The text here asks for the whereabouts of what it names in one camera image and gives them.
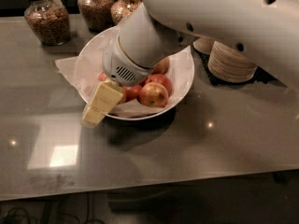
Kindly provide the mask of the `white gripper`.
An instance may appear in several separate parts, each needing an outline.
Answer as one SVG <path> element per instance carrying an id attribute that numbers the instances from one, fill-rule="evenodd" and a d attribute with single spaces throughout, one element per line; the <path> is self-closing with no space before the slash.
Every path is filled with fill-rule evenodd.
<path id="1" fill-rule="evenodd" d="M 119 35 L 111 38 L 102 56 L 104 73 L 121 86 L 135 86 L 150 75 L 152 69 L 133 62 L 121 47 Z M 98 82 L 85 105 L 81 124 L 96 127 L 122 98 L 121 86 L 112 81 Z"/>

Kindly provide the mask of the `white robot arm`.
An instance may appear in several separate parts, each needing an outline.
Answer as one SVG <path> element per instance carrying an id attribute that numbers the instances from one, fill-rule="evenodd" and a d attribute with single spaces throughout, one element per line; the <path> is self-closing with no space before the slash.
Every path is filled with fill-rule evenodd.
<path id="1" fill-rule="evenodd" d="M 105 46 L 103 70 L 82 113 L 94 127 L 164 57 L 210 37 L 240 52 L 285 85 L 299 86 L 299 2 L 296 0 L 142 0 Z"/>

